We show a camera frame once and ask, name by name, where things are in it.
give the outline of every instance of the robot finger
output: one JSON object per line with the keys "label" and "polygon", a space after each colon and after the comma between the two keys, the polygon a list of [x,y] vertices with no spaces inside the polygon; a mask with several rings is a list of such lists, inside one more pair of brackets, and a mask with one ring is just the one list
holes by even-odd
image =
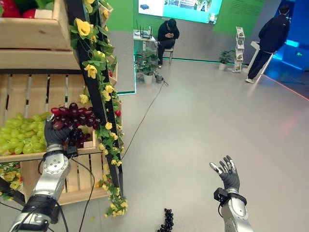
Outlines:
{"label": "robot finger", "polygon": [[223,173],[222,168],[219,168],[217,165],[214,163],[209,163],[209,166],[218,174],[221,175]]}
{"label": "robot finger", "polygon": [[220,161],[220,164],[223,167],[225,173],[228,173],[228,169],[227,169],[226,165],[222,161]]}
{"label": "robot finger", "polygon": [[236,166],[234,161],[232,160],[232,158],[230,156],[226,156],[227,159],[230,161],[231,165],[232,165],[232,171],[236,171]]}
{"label": "robot finger", "polygon": [[226,157],[224,157],[223,160],[226,162],[227,168],[230,171],[232,169],[232,165],[230,161]]}

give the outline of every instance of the robotic arm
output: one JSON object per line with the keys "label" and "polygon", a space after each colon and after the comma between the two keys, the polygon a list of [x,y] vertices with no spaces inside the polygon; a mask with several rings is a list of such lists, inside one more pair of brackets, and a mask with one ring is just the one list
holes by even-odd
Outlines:
{"label": "robotic arm", "polygon": [[226,165],[220,161],[222,168],[214,163],[210,163],[210,167],[221,177],[225,188],[218,188],[214,192],[215,200],[222,207],[225,232],[253,232],[248,221],[247,201],[239,195],[240,181],[236,166],[229,156],[224,157],[224,161]]}
{"label": "robotic arm", "polygon": [[61,143],[67,139],[70,128],[54,130],[52,119],[45,121],[44,135],[47,151],[43,156],[43,172],[21,214],[15,219],[9,232],[47,231],[54,207],[59,199],[70,166],[68,154]]}

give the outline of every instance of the bunch of grapes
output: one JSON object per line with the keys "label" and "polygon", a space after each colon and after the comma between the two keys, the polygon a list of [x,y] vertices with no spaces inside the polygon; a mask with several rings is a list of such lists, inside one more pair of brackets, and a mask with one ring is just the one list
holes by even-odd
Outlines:
{"label": "bunch of grapes", "polygon": [[51,112],[56,116],[53,121],[55,130],[60,130],[63,127],[73,126],[73,130],[69,134],[69,145],[82,148],[84,142],[90,138],[89,133],[83,133],[79,126],[88,126],[97,130],[101,120],[96,118],[92,107],[78,108],[76,103],[71,103],[69,108],[61,106],[59,108],[52,108]]}
{"label": "bunch of grapes", "polygon": [[21,113],[9,118],[0,129],[0,155],[7,151],[11,154],[29,154],[46,150],[44,138],[44,121],[50,115],[45,112],[24,118]]}

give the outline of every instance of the gray floor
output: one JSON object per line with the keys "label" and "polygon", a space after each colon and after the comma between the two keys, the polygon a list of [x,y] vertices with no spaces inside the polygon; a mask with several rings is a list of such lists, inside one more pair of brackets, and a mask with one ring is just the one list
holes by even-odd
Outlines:
{"label": "gray floor", "polygon": [[[309,101],[268,78],[247,84],[216,64],[165,61],[162,74],[169,87],[123,160],[127,214],[104,219],[107,199],[93,200],[83,231],[154,232],[169,207],[175,232],[223,232],[213,199],[222,184],[208,163],[225,155],[236,162],[254,231],[308,231]],[[159,87],[139,84],[137,94],[122,96],[126,144]],[[72,232],[83,207],[64,206]],[[1,231],[15,215],[0,206]],[[62,221],[52,228],[64,231]]]}

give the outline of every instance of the person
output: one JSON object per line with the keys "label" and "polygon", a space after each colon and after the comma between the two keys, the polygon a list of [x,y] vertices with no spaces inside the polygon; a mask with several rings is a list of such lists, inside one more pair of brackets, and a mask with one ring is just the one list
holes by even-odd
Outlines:
{"label": "person", "polygon": [[163,64],[163,53],[165,49],[174,46],[175,40],[179,38],[179,31],[175,19],[165,21],[158,31],[158,67],[161,69]]}
{"label": "person", "polygon": [[286,19],[288,12],[289,6],[283,5],[280,8],[280,15],[269,20],[261,29],[259,33],[260,51],[249,70],[246,82],[254,83],[253,79],[270,56],[284,45],[290,30],[290,22]]}

